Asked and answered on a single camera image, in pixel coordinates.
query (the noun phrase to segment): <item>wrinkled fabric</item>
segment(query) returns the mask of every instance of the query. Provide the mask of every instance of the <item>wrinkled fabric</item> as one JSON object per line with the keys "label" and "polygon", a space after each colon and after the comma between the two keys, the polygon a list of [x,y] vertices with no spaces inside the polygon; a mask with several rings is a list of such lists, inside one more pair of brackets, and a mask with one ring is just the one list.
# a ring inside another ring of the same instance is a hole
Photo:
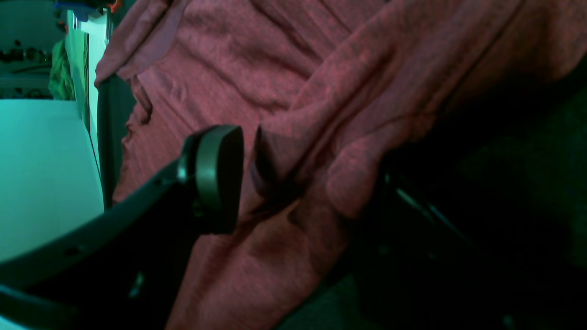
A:
{"label": "wrinkled fabric", "polygon": [[385,153],[560,79],[585,22],[581,0],[137,1],[97,70],[137,99],[114,200],[190,133],[245,133],[237,230],[196,242],[167,329],[271,329],[347,247]]}

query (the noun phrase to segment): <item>green cloth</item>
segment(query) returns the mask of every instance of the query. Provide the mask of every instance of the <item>green cloth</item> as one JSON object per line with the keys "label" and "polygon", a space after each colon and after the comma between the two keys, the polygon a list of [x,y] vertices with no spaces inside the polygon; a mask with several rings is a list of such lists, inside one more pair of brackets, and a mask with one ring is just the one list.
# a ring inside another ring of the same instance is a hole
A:
{"label": "green cloth", "polygon": [[75,100],[65,41],[60,41],[53,47],[53,67],[49,76],[49,91],[56,100]]}

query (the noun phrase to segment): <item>red cloth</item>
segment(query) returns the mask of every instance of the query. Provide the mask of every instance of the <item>red cloth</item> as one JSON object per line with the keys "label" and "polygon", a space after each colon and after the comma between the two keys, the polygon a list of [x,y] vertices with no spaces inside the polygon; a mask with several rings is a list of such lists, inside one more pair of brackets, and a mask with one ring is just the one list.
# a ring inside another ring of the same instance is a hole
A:
{"label": "red cloth", "polygon": [[582,0],[138,0],[97,70],[138,100],[115,201],[193,131],[246,143],[237,232],[197,241],[167,329],[272,328],[346,248],[384,153],[561,78],[586,22]]}

